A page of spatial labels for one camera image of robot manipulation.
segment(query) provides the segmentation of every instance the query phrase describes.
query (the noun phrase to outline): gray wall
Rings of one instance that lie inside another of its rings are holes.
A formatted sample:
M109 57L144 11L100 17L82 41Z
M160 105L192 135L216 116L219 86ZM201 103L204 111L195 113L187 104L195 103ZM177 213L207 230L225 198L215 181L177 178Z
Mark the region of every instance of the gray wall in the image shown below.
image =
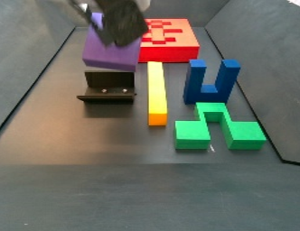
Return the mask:
M73 30L45 0L0 1L0 126Z
M86 26L82 17L74 12L68 0L46 0L57 4L77 26ZM152 0L149 9L144 15L146 18L188 18L192 26L207 26L207 23L219 13L231 0ZM88 3L94 12L100 11L94 0L80 0Z
M300 162L300 7L232 0L207 30L243 64L239 83L283 159Z
M205 27L231 0L152 0L146 18L188 18L192 26Z

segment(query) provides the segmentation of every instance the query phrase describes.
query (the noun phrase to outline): black holder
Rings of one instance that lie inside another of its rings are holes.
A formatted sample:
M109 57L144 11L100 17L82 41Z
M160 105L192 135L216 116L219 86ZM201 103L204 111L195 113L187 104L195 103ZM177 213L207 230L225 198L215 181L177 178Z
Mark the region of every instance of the black holder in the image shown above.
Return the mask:
M78 99L90 103L133 103L134 72L85 71L89 88Z

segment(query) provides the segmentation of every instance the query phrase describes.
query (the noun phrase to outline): dark gray table surface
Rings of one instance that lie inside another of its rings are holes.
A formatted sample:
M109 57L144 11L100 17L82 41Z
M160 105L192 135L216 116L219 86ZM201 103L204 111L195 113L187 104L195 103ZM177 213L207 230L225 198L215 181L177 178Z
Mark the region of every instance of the dark gray table surface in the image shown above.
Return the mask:
M101 164L280 162L268 142L259 151L231 151L219 124L209 125L209 150L177 151L176 120L195 119L195 106L183 102L188 63L164 64L169 99L169 124L148 126L146 64L136 72L133 105L86 105L77 99L88 85L82 62L86 28L78 28L45 71L31 93L0 133L0 164ZM207 81L215 81L221 57L204 28L195 28L201 43L200 59L207 60ZM232 119L256 121L235 86L228 104Z

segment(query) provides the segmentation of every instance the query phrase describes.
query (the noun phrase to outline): toy block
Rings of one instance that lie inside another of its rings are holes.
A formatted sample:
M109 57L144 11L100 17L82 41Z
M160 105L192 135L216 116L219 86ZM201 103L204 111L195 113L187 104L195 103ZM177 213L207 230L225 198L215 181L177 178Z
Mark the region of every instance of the toy block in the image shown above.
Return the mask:
M197 103L195 113L201 122L219 122L229 149L260 149L267 141L259 122L233 122L224 103Z
M85 71L89 88L78 99L96 103L133 103L134 72Z
M257 150L263 148L267 137L259 122L233 122L224 103L197 103L195 116L197 121L176 121L177 149L208 148L207 143L211 142L211 136L208 140L207 123L209 122L220 123L229 149Z
M148 62L149 121L150 126L168 124L168 99L162 62Z
M191 60L184 88L184 103L187 105L196 102L228 103L240 70L241 65L237 60L224 60L215 85L207 85L201 83L205 78L207 64L204 61Z
M93 20L102 27L102 14L93 13ZM90 26L82 53L82 59L88 66L136 71L141 51L142 39L138 38L130 45L118 47L114 43L106 46Z
M201 94L205 73L207 62L204 60L191 60L184 87L184 102L187 105L195 104L196 97Z
M188 19L145 19L140 62L189 62L196 60L200 44Z
M207 149L211 134L201 121L176 121L174 141L177 149Z

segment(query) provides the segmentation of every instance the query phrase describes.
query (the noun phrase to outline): purple block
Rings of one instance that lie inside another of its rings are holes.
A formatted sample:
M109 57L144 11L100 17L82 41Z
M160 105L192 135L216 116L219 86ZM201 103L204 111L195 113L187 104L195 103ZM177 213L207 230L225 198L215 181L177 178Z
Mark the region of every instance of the purple block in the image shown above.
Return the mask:
M102 27L102 14L93 13L93 20ZM114 43L106 47L90 26L82 54L84 62L90 67L134 72L140 59L141 42L142 39L138 38L126 47L118 47Z

